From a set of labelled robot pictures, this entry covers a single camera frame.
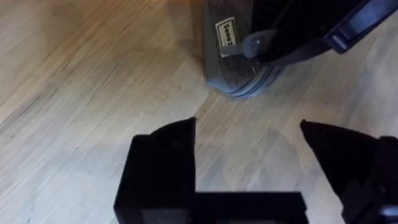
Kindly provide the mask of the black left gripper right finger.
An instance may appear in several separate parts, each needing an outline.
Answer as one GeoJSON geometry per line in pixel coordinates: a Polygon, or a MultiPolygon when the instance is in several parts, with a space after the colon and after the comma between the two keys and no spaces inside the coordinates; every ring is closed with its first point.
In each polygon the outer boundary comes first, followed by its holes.
{"type": "Polygon", "coordinates": [[[397,223],[397,138],[302,120],[345,223],[397,223]]]}

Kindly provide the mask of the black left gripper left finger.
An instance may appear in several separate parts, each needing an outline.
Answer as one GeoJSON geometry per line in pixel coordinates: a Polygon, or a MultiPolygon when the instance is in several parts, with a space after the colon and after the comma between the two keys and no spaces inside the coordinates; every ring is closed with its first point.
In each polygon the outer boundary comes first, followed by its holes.
{"type": "Polygon", "coordinates": [[[133,137],[113,205],[119,223],[191,223],[195,130],[192,117],[133,137]]]}

